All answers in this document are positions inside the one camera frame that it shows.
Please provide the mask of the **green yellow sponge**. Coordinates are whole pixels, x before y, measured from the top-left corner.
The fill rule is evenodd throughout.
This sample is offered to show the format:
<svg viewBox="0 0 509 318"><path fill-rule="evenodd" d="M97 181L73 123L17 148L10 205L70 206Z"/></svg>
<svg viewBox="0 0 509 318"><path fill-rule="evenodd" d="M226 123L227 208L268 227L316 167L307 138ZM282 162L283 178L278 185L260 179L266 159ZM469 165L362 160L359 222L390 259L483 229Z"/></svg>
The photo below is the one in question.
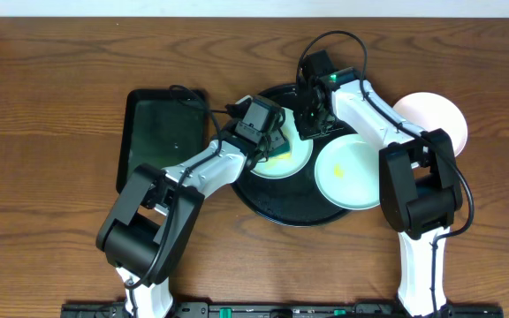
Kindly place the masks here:
<svg viewBox="0 0 509 318"><path fill-rule="evenodd" d="M270 148L268 157L276 157L291 151L289 140L278 130L270 135Z"/></svg>

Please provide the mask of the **white pink plate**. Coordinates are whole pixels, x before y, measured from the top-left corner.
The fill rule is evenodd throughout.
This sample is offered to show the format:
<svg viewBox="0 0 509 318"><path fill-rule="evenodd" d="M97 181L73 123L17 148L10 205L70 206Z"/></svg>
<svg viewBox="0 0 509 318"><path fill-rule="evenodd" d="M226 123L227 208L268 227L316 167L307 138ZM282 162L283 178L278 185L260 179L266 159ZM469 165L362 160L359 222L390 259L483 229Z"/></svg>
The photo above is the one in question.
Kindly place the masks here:
<svg viewBox="0 0 509 318"><path fill-rule="evenodd" d="M467 144L467 121L460 109L442 95L417 92L402 97L393 107L402 117L431 132L443 129L458 156Z"/></svg>

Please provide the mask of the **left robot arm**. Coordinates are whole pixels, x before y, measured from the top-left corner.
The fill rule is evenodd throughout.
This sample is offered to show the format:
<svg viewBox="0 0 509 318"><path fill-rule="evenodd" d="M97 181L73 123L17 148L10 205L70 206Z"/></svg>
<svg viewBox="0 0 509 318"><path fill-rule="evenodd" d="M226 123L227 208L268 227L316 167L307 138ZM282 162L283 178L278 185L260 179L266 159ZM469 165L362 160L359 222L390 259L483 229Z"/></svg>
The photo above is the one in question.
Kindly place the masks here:
<svg viewBox="0 0 509 318"><path fill-rule="evenodd" d="M161 170L144 163L127 179L96 237L125 285L131 317L166 317L175 305L169 276L177 267L203 202L286 144L282 121L258 131L238 119L208 147Z"/></svg>

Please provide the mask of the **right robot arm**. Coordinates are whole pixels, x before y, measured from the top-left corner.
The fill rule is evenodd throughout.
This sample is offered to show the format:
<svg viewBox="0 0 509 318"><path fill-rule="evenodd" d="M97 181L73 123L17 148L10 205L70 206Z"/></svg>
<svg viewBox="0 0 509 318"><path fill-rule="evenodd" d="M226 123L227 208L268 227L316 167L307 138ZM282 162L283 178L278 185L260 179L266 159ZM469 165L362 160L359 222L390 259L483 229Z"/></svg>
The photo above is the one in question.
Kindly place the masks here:
<svg viewBox="0 0 509 318"><path fill-rule="evenodd" d="M442 316L444 243L468 194L451 138L404 119L354 68L301 66L296 84L308 99L297 116L301 138L323 134L333 117L377 150L380 206L399 235L399 303L409 317Z"/></svg>

